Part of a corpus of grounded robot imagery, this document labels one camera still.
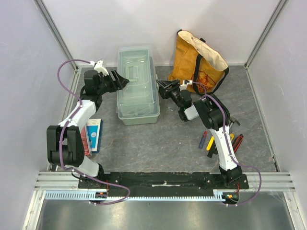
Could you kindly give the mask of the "green plastic tool box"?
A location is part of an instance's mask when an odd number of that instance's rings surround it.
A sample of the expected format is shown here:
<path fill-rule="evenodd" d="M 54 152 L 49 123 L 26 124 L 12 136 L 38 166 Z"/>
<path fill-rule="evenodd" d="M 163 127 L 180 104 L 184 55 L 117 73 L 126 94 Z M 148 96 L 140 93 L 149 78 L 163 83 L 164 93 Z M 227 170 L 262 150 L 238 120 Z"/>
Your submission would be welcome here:
<path fill-rule="evenodd" d="M 117 92 L 118 118 L 127 126 L 156 123 L 160 115 L 159 87 L 151 47 L 120 48 L 118 73 L 129 80 Z"/>

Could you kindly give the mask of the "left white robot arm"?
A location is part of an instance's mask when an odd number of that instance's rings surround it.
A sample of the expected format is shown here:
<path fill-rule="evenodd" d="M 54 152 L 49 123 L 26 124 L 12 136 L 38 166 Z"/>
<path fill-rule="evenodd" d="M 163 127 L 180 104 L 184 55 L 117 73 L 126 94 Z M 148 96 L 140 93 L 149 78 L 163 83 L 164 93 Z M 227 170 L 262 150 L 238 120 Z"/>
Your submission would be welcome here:
<path fill-rule="evenodd" d="M 94 69 L 86 71 L 76 107 L 58 125 L 47 128 L 48 162 L 63 170 L 78 173 L 82 180 L 88 178 L 95 188 L 104 186 L 104 169 L 85 155 L 81 132 L 100 108 L 102 96 L 107 92 L 122 90 L 128 83 L 129 80 L 116 70 L 110 73 Z"/>

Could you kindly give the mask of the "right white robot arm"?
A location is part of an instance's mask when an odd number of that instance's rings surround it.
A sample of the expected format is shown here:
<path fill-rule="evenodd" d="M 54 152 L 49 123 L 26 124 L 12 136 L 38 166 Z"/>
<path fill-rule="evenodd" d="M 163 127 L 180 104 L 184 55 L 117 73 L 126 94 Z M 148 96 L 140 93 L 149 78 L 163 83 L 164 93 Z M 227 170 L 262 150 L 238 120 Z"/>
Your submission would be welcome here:
<path fill-rule="evenodd" d="M 181 120 L 187 122 L 200 117 L 204 126 L 211 132 L 219 156 L 219 170 L 217 182 L 208 183 L 209 186 L 222 188 L 237 188 L 244 181 L 230 139 L 230 113 L 224 104 L 214 95 L 205 94 L 200 99 L 192 101 L 191 92 L 187 87 L 192 80 L 157 80 L 158 91 L 163 99 L 172 99 L 179 108 Z"/>

